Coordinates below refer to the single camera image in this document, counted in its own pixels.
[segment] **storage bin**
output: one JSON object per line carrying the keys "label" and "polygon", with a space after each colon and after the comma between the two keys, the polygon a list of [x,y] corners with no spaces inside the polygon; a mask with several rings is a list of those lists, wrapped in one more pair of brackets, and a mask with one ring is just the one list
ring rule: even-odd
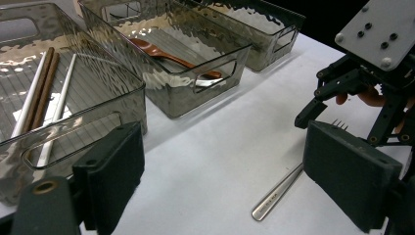
{"label": "storage bin", "polygon": [[[14,205],[25,185],[44,176],[70,176],[72,164],[123,123],[140,121],[146,133],[145,83],[58,6],[0,9],[0,31],[0,202]],[[50,47],[60,60],[45,121],[16,133],[42,53]],[[74,54],[64,114],[52,119]],[[42,154],[49,144],[51,153]]]}
{"label": "storage bin", "polygon": [[[175,0],[78,1],[90,34],[146,82],[147,97],[178,118],[240,83],[251,43]],[[194,64],[149,56],[139,38]],[[217,77],[207,77],[210,72]]]}
{"label": "storage bin", "polygon": [[180,0],[253,44],[246,66],[262,71],[290,53],[305,17],[261,0]]}

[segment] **white table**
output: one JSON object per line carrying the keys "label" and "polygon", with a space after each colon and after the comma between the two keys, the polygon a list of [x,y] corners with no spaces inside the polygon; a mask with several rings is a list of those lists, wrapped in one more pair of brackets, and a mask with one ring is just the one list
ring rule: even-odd
{"label": "white table", "polygon": [[[300,35],[292,53],[179,119],[147,103],[146,167],[115,234],[363,234],[303,173],[262,222],[251,212],[302,158],[306,130],[294,120],[313,98],[316,73],[343,54]],[[380,108],[334,100],[318,120],[336,118],[366,138]],[[409,147],[384,152],[406,165]],[[381,234],[372,230],[371,234]]]}

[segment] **wooden spoon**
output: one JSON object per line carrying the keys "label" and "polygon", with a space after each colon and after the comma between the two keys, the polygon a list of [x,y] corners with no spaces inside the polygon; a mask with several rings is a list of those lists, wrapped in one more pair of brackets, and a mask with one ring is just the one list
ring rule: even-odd
{"label": "wooden spoon", "polygon": [[[195,66],[195,65],[193,65],[193,64],[191,64],[187,61],[184,61],[180,58],[177,58],[177,57],[172,56],[168,53],[165,53],[158,46],[156,46],[156,45],[154,45],[150,42],[147,42],[147,41],[144,41],[144,40],[141,40],[141,39],[138,39],[138,38],[131,38],[130,41],[132,43],[134,43],[134,45],[140,47],[144,52],[149,54],[149,56],[151,56],[151,57],[169,59],[169,60],[171,60],[173,62],[176,62],[176,63],[178,63],[178,64],[180,64],[180,65],[182,65],[186,68],[193,68]],[[212,79],[218,79],[218,78],[222,77],[222,74],[218,71],[212,71],[211,70],[211,71],[208,71],[207,73],[203,74],[203,76],[206,76],[206,77],[212,78]]]}

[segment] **metal fork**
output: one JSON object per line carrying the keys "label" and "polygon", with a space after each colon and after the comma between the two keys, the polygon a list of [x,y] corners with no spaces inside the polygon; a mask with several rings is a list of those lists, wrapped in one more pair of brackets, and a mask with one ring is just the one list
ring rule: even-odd
{"label": "metal fork", "polygon": [[[347,130],[348,128],[348,125],[338,119],[335,119],[332,125],[343,128],[344,130]],[[265,219],[265,217],[272,211],[272,209],[274,209],[274,207],[281,201],[291,186],[296,182],[302,172],[303,165],[300,163],[297,167],[292,169],[282,180],[280,180],[274,186],[274,188],[272,188],[271,191],[254,207],[252,212],[253,218],[256,221],[262,221]]]}

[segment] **spoon handle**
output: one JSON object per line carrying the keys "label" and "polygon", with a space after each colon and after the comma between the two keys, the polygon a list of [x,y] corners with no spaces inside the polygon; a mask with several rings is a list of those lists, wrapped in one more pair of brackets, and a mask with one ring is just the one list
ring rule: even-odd
{"label": "spoon handle", "polygon": [[[180,64],[184,67],[187,67],[187,68],[193,68],[195,66],[195,65],[193,65],[193,64],[191,64],[191,63],[189,63],[185,60],[182,60],[180,58],[177,58],[177,57],[172,56],[172,55],[170,55],[168,53],[165,53],[165,52],[159,53],[158,55],[155,55],[155,57],[169,59],[169,60],[171,60],[171,61],[173,61],[177,64]],[[218,79],[218,78],[222,77],[222,74],[218,71],[210,70],[207,73],[204,73],[203,76],[207,76],[208,78],[211,78],[211,79]]]}

